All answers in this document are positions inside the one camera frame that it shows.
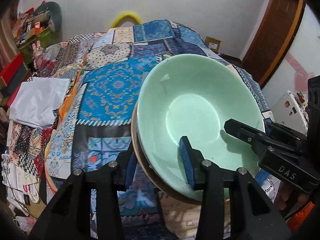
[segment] wooden door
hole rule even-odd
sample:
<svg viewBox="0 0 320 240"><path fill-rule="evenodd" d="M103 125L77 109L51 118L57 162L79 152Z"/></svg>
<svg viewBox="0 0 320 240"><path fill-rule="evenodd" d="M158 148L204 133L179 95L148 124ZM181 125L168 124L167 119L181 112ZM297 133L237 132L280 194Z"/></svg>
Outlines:
<svg viewBox="0 0 320 240"><path fill-rule="evenodd" d="M264 85L293 41L303 0L270 0L265 16L242 61L242 67Z"/></svg>

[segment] ceramic bowl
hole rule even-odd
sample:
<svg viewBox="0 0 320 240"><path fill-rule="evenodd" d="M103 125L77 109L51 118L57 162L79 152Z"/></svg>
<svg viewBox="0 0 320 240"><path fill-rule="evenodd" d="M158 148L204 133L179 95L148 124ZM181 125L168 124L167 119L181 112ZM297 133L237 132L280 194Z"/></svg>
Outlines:
<svg viewBox="0 0 320 240"><path fill-rule="evenodd" d="M131 118L131 138L133 144L133 150L137 157L137 160L144 171L144 173L148 176L148 178L152 181L152 183L161 191L167 193L169 196L173 197L176 200L179 200L184 203L193 204L193 205L201 205L201 201L188 198L185 195L182 195L178 191L169 187L159 176L155 173L155 171L150 167L150 164L145 156L145 153L141 147L138 134L137 134L137 104L134 106L132 118Z"/></svg>
<svg viewBox="0 0 320 240"><path fill-rule="evenodd" d="M158 64L141 86L137 108L140 143L151 168L171 188L196 200L202 191L187 183L178 151L181 136L205 159L221 168L259 170L250 145L225 133L233 118L261 131L259 107L247 86L218 61L194 54L170 57Z"/></svg>

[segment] white folded cloth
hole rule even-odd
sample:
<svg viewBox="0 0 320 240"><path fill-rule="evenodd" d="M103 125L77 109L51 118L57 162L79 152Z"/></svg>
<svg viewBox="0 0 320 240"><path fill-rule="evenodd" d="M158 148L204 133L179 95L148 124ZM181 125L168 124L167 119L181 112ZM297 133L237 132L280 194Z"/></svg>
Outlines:
<svg viewBox="0 0 320 240"><path fill-rule="evenodd" d="M10 106L9 119L30 127L50 127L54 122L53 110L58 109L66 96L70 80L35 77L22 82Z"/></svg>

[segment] cable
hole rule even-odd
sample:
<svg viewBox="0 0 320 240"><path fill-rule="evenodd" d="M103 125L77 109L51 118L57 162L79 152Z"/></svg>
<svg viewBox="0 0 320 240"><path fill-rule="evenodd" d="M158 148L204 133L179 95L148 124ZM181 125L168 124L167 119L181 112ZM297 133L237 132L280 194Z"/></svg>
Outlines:
<svg viewBox="0 0 320 240"><path fill-rule="evenodd" d="M39 197L39 188L37 187L37 186L35 186L35 191L36 191L36 197L38 198L38 200L36 201L35 199L34 199L34 197L30 194L30 191L29 191L29 189L30 189L30 185L28 185L28 187L27 187L27 189L28 189L28 195L29 195L29 198L30 198L30 200L33 202L33 203L38 203L39 202L39 200L40 200L40 197Z"/></svg>
<svg viewBox="0 0 320 240"><path fill-rule="evenodd" d="M17 224L17 226L18 226L24 233L29 232L29 231L32 230L32 227L31 227L30 225L24 225L24 228L22 229L22 228L20 227L20 222L19 222L18 220L14 219L13 221Z"/></svg>
<svg viewBox="0 0 320 240"><path fill-rule="evenodd" d="M18 199L16 198L16 196L14 195L13 189L12 189L12 187L11 187L11 185L10 185L10 182L9 182L9 179L8 179L8 175L7 175L6 171L5 171L5 168L4 168L4 174L5 174L5 176L7 177L7 181L8 181L8 184L9 184L9 188L11 189L11 192L12 192L12 195L14 196L14 198L15 198L15 201L19 204L19 206L20 206L22 209L26 208L26 207L22 206L22 205L19 203L19 200L18 200ZM37 219L35 216L31 215L30 212L27 212L27 213L28 213L29 216Z"/></svg>

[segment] bowl rim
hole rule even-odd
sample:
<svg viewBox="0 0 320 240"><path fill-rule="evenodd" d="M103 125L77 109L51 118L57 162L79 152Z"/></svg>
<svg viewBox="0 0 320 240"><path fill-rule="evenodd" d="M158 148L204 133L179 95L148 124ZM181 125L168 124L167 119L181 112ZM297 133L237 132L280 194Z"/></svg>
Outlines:
<svg viewBox="0 0 320 240"><path fill-rule="evenodd" d="M140 144L141 144L141 147L143 149L145 149L145 147L143 146L143 139L141 139L141 131L139 129L140 127L140 108L141 108L141 97L143 97L143 95L146 93L146 89L147 89L147 86L146 84L149 83L149 80L152 78L152 75L153 73L155 73L157 71L157 69L161 68L163 64L165 64L167 61L169 60L172 60L173 58L179 58L179 57L198 57L198 58L205 58L206 60L212 60L213 62L215 62L215 64L219 67L223 67L224 69L226 69L227 72L229 73L232 73L232 75L235 77L234 80L239 80L239 84L241 86L243 86L247 92L248 92L248 95L250 94L251 95L251 98L252 100L255 102L255 106L257 108L257 110L259 111L260 115L261 115L261 126L263 127L263 130L264 130L264 123L263 123L263 119L262 119L262 114L261 114L261 111L259 109L259 106L254 98L254 96L252 95L251 91L249 90L249 88L246 86L246 84L243 82L242 79L238 78L229 68L227 68L225 65L223 65L222 63L218 62L217 60L215 59L212 59L212 58L209 58L209 57L206 57L206 56L202 56L202 55L198 55L198 54L180 54L180 55L175 55L175 56L172 56L172 57L169 57L168 59L165 59L164 61L160 62L158 65L156 65L150 72L149 74L146 76L142 86L141 86L141 89L140 89L140 93L139 93L139 97L138 97L138 100L137 100L137 134L138 134L138 138L139 138L139 141L140 141ZM182 183L181 185L177 185L175 183L173 183L172 179L168 179L167 177L167 174L162 172L162 169L160 168L160 165L158 164L158 162L155 160L153 154L148 154L146 151L144 151L144 154L145 154L145 157L146 159L148 160L149 164L151 165L152 169L155 171L155 173L171 188L173 188L174 190L178 191L179 193L189 197L189 198L193 198L193 199L196 199L196 200L200 200L198 198L198 196L196 196L196 191L193 191L193 194L191 193L191 191L187 192L186 188L185 187L185 182Z"/></svg>

